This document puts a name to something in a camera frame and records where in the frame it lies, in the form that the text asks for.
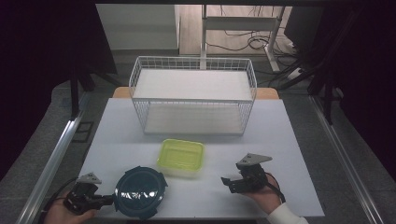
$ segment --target white wire basket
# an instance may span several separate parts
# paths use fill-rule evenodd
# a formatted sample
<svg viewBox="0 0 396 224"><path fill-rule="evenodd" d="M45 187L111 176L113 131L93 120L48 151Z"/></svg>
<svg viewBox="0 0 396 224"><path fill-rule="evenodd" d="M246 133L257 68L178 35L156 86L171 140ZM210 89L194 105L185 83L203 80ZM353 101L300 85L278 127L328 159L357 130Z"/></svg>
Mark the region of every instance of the white wire basket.
<svg viewBox="0 0 396 224"><path fill-rule="evenodd" d="M129 89L144 133L242 135L257 83L249 59L140 56Z"/></svg>

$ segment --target yellow plastic container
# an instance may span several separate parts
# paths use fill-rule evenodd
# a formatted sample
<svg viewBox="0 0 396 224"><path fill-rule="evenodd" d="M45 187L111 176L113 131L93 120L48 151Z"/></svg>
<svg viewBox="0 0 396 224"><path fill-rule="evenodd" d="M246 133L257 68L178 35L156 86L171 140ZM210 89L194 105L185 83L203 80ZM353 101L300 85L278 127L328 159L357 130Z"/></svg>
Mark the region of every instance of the yellow plastic container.
<svg viewBox="0 0 396 224"><path fill-rule="evenodd" d="M204 152L205 147L201 143L166 139L157 165L164 174L193 177L202 167Z"/></svg>

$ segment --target blue lid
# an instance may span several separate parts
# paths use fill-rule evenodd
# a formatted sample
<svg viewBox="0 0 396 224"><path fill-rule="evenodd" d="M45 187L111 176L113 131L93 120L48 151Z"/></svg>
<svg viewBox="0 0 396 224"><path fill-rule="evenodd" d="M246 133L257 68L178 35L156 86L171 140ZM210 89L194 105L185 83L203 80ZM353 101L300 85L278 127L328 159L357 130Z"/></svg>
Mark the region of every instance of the blue lid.
<svg viewBox="0 0 396 224"><path fill-rule="evenodd" d="M113 194L116 211L140 219L153 217L167 186L162 173L137 166L125 172L116 186Z"/></svg>

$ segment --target plastic box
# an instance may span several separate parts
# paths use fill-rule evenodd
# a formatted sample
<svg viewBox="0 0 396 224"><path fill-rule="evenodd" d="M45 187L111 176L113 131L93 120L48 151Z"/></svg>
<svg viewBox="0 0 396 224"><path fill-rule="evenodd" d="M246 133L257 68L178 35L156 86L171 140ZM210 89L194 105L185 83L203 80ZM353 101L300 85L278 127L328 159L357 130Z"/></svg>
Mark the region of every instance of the plastic box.
<svg viewBox="0 0 396 224"><path fill-rule="evenodd" d="M204 153L205 147L201 143L166 139L157 165L166 175L195 177L202 168Z"/></svg>
<svg viewBox="0 0 396 224"><path fill-rule="evenodd" d="M257 83L249 59L141 56L129 87L144 133L241 135Z"/></svg>

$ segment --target sleeve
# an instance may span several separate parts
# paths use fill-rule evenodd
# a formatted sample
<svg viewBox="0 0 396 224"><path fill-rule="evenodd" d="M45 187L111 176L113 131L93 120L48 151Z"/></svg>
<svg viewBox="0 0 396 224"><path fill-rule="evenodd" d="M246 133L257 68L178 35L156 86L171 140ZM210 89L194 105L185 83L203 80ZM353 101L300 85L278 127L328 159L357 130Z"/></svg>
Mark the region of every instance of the sleeve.
<svg viewBox="0 0 396 224"><path fill-rule="evenodd" d="M286 203L282 203L267 219L271 224L308 224L304 217L294 215Z"/></svg>

